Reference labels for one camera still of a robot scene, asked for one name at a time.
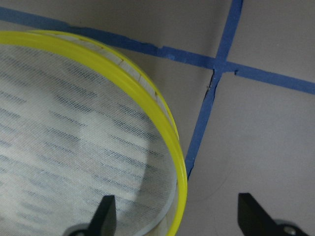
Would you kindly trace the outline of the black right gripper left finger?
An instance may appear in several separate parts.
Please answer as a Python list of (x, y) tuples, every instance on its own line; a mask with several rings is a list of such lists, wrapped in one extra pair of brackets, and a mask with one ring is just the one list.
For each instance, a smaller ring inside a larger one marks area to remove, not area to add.
[(116, 231), (116, 201), (114, 195), (102, 198), (84, 236), (113, 236)]

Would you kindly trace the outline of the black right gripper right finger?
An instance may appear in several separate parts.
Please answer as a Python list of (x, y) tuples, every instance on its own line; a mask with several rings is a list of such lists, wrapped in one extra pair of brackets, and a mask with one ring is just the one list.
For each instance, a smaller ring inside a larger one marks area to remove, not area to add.
[(295, 224), (274, 220), (250, 193), (238, 194), (238, 226), (245, 236), (301, 236)]

